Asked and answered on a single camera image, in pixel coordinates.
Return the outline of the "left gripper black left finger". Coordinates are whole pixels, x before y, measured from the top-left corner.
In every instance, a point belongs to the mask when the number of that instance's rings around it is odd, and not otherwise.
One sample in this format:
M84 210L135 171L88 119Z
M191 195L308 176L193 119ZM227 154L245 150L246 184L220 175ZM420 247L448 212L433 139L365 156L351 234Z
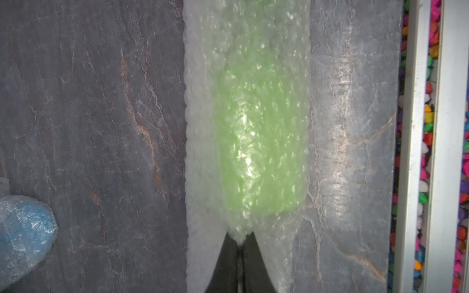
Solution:
M238 256L238 244L227 233L205 293L238 292Z

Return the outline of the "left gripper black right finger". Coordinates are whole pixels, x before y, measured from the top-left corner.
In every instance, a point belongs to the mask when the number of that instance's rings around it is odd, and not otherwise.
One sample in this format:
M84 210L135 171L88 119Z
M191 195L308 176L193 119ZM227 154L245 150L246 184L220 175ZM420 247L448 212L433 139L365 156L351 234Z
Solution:
M276 293L255 233L250 233L239 248L239 291L241 293Z

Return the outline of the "green plastic wine glass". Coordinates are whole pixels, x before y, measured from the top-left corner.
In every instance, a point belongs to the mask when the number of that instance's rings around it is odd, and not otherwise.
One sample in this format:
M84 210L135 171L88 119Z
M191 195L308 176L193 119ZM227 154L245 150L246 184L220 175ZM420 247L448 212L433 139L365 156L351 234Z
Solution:
M307 187L309 31L246 29L214 72L212 98L228 221L247 231L296 209Z

